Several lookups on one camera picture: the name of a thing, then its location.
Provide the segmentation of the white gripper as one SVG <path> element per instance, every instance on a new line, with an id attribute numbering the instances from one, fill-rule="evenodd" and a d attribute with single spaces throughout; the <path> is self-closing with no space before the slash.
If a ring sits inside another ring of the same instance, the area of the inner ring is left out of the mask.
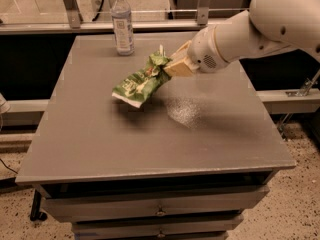
<path id="1" fill-rule="evenodd" d="M 198 69 L 214 73 L 227 67 L 229 62 L 223 58 L 217 46 L 216 29 L 216 25 L 203 28 L 191 41 L 186 41 L 170 56 L 173 61 L 164 67 L 164 71 L 171 77 L 190 77 Z M 191 60 L 184 58 L 187 54 Z"/>

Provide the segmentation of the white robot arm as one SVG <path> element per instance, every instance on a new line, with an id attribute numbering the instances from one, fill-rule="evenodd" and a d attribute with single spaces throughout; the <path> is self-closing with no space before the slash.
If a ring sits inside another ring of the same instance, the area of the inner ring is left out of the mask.
<path id="1" fill-rule="evenodd" d="M 172 76 L 213 73 L 243 58 L 300 49 L 320 61 L 320 0 L 251 0 L 247 10 L 200 30 L 165 66 Z"/>

